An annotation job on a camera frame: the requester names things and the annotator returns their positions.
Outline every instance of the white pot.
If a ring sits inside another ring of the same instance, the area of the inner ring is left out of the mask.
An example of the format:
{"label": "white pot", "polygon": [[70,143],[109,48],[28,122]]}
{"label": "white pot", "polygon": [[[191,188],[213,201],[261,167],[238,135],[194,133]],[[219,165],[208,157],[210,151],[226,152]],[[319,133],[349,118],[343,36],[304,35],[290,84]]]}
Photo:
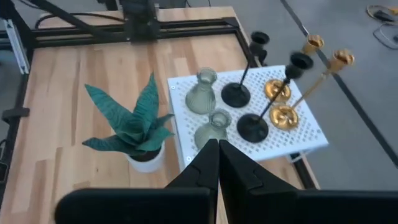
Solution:
{"label": "white pot", "polygon": [[135,170],[137,170],[139,172],[144,172],[144,173],[154,172],[157,169],[159,169],[163,165],[164,157],[165,157],[164,142],[162,143],[162,146],[160,147],[159,154],[155,158],[153,158],[149,161],[146,161],[146,162],[135,161],[133,158],[131,158],[129,155],[126,154],[126,158],[129,161],[129,163],[133,166],[133,168],[135,168]]}

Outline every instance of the butcher block tabletop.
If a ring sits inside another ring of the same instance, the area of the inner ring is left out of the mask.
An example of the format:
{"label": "butcher block tabletop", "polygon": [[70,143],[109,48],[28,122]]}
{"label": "butcher block tabletop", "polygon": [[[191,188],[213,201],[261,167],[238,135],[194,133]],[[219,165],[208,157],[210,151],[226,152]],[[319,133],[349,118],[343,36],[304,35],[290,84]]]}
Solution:
{"label": "butcher block tabletop", "polygon": [[[101,12],[122,17],[118,11]],[[178,21],[236,16],[232,7],[161,9],[159,20]],[[93,25],[117,24],[81,17]],[[41,28],[69,26],[60,19]],[[101,44],[36,49],[2,202],[0,223],[54,223],[57,202],[67,193],[88,187],[162,188],[179,173],[173,138],[166,141],[166,159],[150,174],[135,171],[118,152],[97,152],[81,144],[113,134],[85,90],[90,84],[133,109],[153,71],[159,89],[159,116],[168,112],[167,79],[195,74],[200,67],[217,72],[240,70],[246,59],[235,35],[165,39],[154,43]],[[285,158],[261,162],[266,169],[296,186],[302,184]],[[221,193],[218,223],[227,223]]]}

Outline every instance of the gold candle holder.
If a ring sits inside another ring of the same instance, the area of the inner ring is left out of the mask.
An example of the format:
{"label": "gold candle holder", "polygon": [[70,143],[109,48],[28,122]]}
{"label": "gold candle holder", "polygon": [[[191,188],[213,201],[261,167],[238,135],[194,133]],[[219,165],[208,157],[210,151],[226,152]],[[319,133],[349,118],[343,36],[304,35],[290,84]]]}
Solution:
{"label": "gold candle holder", "polygon": [[329,59],[328,69],[321,74],[321,77],[311,86],[292,106],[277,105],[271,108],[269,118],[272,124],[281,130],[291,130],[299,125],[299,116],[294,110],[306,97],[308,97],[317,87],[326,80],[329,74],[336,73],[346,65],[354,64],[355,58],[349,50],[337,50]]}
{"label": "gold candle holder", "polygon": [[[306,55],[314,54],[317,49],[322,48],[325,42],[319,35],[308,35],[307,41],[302,48],[302,52]],[[264,85],[264,93],[268,99],[272,99],[278,92],[278,88],[282,86],[282,80],[271,79]],[[290,99],[291,91],[286,86],[280,95],[276,98],[275,102],[286,102]]]}

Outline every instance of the glass vase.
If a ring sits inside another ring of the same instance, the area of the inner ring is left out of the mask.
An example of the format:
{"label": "glass vase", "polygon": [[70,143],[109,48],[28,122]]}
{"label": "glass vase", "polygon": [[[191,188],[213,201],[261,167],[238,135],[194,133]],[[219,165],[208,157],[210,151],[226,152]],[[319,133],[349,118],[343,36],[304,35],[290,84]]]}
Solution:
{"label": "glass vase", "polygon": [[212,84],[217,73],[211,68],[201,68],[197,73],[198,83],[187,93],[185,104],[194,113],[207,114],[216,107],[216,96]]}
{"label": "glass vase", "polygon": [[195,132],[195,144],[198,150],[209,141],[209,139],[228,140],[226,128],[231,124],[231,115],[223,109],[216,109],[209,114],[209,122],[200,126]]}

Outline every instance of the gray floor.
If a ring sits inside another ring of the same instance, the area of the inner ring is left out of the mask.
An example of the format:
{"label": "gray floor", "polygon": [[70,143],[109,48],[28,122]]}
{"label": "gray floor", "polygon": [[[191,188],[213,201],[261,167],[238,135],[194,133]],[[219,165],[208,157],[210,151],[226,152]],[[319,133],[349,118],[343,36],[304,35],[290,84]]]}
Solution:
{"label": "gray floor", "polygon": [[[96,1],[53,0],[68,11],[98,11]],[[323,51],[330,55],[340,48],[351,49],[355,66],[341,72],[343,80],[363,108],[398,152],[394,133],[398,106],[394,86],[398,83],[398,51],[382,46],[372,31],[379,25],[364,9],[368,4],[393,6],[393,0],[288,0],[306,28],[325,40]],[[288,62],[291,51],[301,48],[304,36],[279,1],[212,0],[212,6],[232,5],[247,34],[254,30],[268,33],[269,65]],[[207,6],[206,0],[190,0],[194,7]],[[28,24],[33,25],[39,12],[18,7]],[[0,52],[0,111],[12,106],[18,71],[9,52]],[[307,89],[324,70],[319,59],[298,85]],[[309,155],[308,159],[323,189],[397,190],[398,170],[363,123],[333,79],[327,80],[307,103],[311,107],[330,145]],[[0,123],[0,139],[7,126]]]}

